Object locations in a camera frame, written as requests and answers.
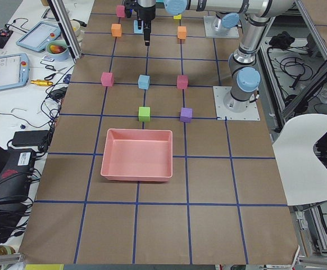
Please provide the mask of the light blue block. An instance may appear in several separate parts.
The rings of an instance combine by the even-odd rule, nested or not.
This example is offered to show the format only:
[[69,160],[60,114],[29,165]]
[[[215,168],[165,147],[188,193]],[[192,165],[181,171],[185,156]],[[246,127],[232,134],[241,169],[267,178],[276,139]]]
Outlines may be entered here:
[[150,85],[150,76],[140,74],[138,78],[138,88],[147,90],[149,88],[149,85]]
[[134,34],[143,34],[143,22],[141,22],[141,26],[139,28],[139,25],[138,25],[138,21],[137,20],[134,20],[133,22],[133,31],[134,31]]

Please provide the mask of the far pink foam block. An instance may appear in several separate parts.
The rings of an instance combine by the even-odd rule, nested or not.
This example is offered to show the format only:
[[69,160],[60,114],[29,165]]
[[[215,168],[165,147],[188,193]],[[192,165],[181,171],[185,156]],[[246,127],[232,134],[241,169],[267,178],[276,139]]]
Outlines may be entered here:
[[116,6],[116,16],[118,18],[125,18],[126,17],[125,6],[123,6],[123,5],[117,5]]

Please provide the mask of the orange block table side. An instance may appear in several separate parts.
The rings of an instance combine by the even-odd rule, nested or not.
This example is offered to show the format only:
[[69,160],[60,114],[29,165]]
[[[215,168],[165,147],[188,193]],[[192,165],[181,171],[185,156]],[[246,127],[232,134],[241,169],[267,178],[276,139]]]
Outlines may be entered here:
[[122,26],[121,26],[121,24],[112,24],[111,25],[111,35],[113,37],[121,37],[122,36]]

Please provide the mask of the orange block robot side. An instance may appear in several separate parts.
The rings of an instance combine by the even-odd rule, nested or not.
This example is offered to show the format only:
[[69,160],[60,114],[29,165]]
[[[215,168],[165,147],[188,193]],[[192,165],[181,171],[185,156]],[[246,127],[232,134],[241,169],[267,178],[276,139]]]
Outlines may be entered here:
[[181,39],[181,40],[185,40],[187,38],[187,27],[186,26],[178,26],[177,38]]

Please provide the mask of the pink block robot side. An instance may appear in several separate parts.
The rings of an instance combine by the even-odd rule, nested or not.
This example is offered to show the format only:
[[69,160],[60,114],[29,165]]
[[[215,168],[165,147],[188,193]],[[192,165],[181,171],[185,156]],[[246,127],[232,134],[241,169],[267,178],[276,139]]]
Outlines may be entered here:
[[178,75],[176,80],[177,89],[187,89],[188,88],[188,76]]

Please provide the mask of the white bowl with lemon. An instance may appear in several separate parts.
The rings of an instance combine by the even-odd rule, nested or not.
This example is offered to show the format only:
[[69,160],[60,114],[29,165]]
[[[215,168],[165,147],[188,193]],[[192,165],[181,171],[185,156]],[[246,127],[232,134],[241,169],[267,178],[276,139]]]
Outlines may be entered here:
[[75,20],[71,20],[70,23],[78,42],[81,42],[84,32],[81,29],[80,23]]

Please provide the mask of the green bowl with fruit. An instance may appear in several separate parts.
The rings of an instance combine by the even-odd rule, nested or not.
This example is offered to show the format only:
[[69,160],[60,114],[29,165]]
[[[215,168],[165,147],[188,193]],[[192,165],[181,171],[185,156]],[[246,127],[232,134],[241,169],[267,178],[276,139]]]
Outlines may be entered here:
[[69,54],[68,46],[64,40],[53,40],[46,46],[46,55],[55,61],[65,61]]

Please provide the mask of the near purple foam block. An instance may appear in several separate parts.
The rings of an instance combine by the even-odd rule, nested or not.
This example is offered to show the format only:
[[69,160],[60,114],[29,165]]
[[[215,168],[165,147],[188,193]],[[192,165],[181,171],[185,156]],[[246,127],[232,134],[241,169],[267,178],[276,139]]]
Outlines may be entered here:
[[193,117],[193,109],[188,107],[182,107],[180,110],[180,122],[191,123]]

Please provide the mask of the black scissors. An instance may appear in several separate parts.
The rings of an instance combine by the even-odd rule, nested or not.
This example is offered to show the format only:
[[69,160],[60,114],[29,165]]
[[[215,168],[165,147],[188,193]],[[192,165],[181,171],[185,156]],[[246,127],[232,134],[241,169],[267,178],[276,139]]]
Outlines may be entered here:
[[56,74],[62,74],[62,71],[66,69],[66,67],[56,69],[53,65],[46,65],[45,69],[52,71],[50,75],[47,75],[44,80],[50,81],[52,80]]

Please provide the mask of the far teach pendant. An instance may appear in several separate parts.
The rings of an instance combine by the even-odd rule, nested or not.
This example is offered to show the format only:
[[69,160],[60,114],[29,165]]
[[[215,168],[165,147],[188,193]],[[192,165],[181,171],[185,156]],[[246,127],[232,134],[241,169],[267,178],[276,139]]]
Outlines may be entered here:
[[41,52],[45,50],[49,42],[56,40],[60,35],[61,29],[57,25],[40,21],[18,39],[16,44],[35,52]]

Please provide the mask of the teach pendant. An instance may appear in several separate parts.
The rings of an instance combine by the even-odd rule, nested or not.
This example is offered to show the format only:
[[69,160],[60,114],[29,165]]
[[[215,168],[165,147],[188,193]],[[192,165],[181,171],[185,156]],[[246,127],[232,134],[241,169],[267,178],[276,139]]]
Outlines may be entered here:
[[56,40],[60,35],[61,29],[57,25],[40,21],[18,39],[16,44],[35,52],[41,52],[45,50],[49,42]]
[[29,70],[29,58],[25,53],[0,56],[0,91],[25,86]]

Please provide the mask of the brass cylinder tool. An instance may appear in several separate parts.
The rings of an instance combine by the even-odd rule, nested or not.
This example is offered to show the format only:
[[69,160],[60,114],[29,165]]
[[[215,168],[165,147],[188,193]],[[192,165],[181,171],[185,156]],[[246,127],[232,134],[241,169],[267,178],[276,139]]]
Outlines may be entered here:
[[31,80],[30,83],[42,87],[49,87],[53,85],[52,81],[47,81],[47,80]]

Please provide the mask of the pink plastic tray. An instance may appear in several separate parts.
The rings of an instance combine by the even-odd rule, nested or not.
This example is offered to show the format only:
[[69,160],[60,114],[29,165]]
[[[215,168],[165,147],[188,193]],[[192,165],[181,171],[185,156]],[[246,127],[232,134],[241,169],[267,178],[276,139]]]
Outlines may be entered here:
[[170,130],[107,131],[101,176],[111,181],[167,182],[173,174]]

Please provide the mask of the black electronics box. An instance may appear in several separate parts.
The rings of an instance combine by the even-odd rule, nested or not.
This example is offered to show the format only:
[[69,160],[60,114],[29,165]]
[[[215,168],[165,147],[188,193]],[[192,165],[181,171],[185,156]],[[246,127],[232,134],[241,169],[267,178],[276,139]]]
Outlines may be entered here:
[[30,149],[9,149],[0,158],[0,205],[28,200],[32,183],[41,178],[35,168],[37,153]]

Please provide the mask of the aluminium frame post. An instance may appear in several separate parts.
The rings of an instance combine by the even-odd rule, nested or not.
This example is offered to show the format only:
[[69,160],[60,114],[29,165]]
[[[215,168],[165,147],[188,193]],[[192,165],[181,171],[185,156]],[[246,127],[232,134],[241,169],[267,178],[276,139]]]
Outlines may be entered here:
[[82,50],[72,28],[68,13],[62,0],[48,0],[54,18],[61,30],[61,35],[68,46],[73,60],[80,59]]

